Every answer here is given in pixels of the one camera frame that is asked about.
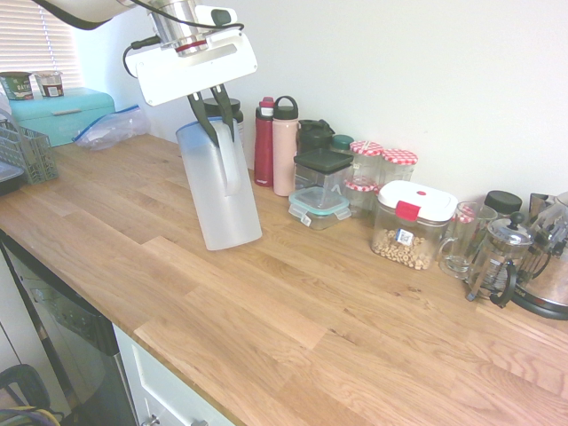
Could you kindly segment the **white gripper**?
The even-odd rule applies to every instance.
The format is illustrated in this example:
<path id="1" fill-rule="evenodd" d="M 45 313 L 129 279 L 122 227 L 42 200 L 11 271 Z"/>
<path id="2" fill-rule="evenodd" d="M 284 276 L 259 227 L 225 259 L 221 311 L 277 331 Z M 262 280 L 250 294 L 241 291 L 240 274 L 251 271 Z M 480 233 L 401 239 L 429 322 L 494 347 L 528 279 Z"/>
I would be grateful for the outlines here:
<path id="1" fill-rule="evenodd" d="M 212 87 L 222 121 L 234 140 L 233 111 L 223 83 L 254 73 L 257 61 L 247 36 L 241 31 L 224 31 L 208 36 L 206 41 L 206 50 L 187 57 L 161 48 L 136 53 L 134 75 L 145 102 L 152 107 L 188 95 L 196 120 L 214 146 L 219 146 L 199 91 Z"/>

